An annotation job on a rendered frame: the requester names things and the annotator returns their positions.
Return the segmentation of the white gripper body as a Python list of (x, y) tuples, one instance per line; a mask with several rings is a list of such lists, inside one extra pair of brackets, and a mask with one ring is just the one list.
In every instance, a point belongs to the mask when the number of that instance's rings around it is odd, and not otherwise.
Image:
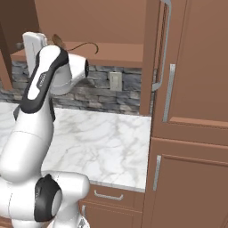
[(28, 69), (33, 70), (36, 66), (37, 53), (47, 46), (47, 38), (42, 33), (25, 32), (22, 35)]

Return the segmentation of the brown cabinet door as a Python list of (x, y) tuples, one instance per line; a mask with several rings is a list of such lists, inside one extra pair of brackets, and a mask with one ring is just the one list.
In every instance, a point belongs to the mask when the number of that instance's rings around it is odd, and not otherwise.
[(160, 0), (146, 1), (146, 18), (142, 58), (140, 114), (150, 114), (154, 69), (159, 65), (159, 51), (163, 43), (166, 6)]
[(12, 59), (0, 23), (0, 80), (4, 90), (12, 90)]

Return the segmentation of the brown wooden ladle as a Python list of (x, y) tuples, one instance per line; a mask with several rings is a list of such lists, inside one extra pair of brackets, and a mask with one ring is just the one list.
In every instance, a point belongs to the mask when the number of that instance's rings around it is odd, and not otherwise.
[[(57, 34), (53, 34), (52, 40), (53, 40), (53, 43), (54, 43), (55, 45), (59, 46), (60, 48), (62, 48), (62, 49), (64, 49), (64, 50), (68, 50), (68, 49), (66, 48), (65, 43), (61, 40), (61, 38), (60, 38)], [(78, 45), (78, 46), (75, 46), (74, 48), (71, 48), (70, 50), (73, 51), (73, 50), (79, 48), (79, 47), (82, 46), (82, 45), (88, 45), (88, 44), (92, 45), (92, 44), (94, 44), (94, 43), (93, 43), (93, 42), (90, 42), (90, 43), (85, 42), (85, 43), (83, 43), (83, 44), (81, 44), (81, 45)], [(96, 47), (96, 52), (98, 53), (98, 52), (99, 52), (99, 46), (98, 46), (97, 44), (94, 44), (94, 45), (95, 45), (95, 47)]]

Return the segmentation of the tall brown cupboard door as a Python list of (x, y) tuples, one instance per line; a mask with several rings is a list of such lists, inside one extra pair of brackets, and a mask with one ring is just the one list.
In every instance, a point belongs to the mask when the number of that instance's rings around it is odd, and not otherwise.
[[(228, 0), (171, 0), (152, 136), (228, 145)], [(169, 65), (176, 64), (167, 122)]]

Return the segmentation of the brown drawer front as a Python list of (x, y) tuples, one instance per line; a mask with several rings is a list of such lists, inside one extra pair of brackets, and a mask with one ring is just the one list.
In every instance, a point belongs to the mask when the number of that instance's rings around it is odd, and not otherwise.
[[(98, 198), (94, 196), (94, 190), (97, 190), (97, 192), (100, 194), (116, 196), (116, 197), (119, 197), (121, 194), (123, 194), (124, 198), (121, 201)], [(92, 201), (95, 203), (100, 203), (103, 205), (109, 205), (109, 206), (114, 206), (118, 208), (127, 208), (134, 211), (142, 212), (144, 194), (142, 192), (137, 192), (137, 191), (122, 190), (118, 188), (91, 184), (90, 191), (85, 197), (85, 200)]]

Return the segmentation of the small brown cupboard door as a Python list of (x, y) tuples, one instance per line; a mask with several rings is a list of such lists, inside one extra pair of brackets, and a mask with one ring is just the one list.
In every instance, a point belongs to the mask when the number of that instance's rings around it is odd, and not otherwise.
[(141, 228), (142, 226), (142, 212), (86, 201), (79, 202), (80, 210), (82, 205), (86, 205), (86, 220), (91, 228)]

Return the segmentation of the brown base cupboard door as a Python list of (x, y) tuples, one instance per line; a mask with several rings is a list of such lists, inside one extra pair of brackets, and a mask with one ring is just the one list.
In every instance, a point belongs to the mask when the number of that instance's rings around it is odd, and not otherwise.
[(151, 138), (142, 228), (228, 228), (228, 146)]

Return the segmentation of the brown wall cabinet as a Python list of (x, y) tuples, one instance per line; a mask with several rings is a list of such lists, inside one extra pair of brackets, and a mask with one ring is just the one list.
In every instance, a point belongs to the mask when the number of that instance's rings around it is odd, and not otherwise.
[(140, 68), (146, 0), (0, 0), (0, 23), (11, 59), (24, 61), (18, 50), (26, 31), (57, 34), (68, 50), (93, 65)]

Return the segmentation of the grey wall outlet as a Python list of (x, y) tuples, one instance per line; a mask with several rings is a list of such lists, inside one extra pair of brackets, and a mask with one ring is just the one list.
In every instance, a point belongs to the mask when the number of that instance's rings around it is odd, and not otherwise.
[(110, 90), (111, 91), (122, 91), (122, 73), (121, 72), (110, 72)]

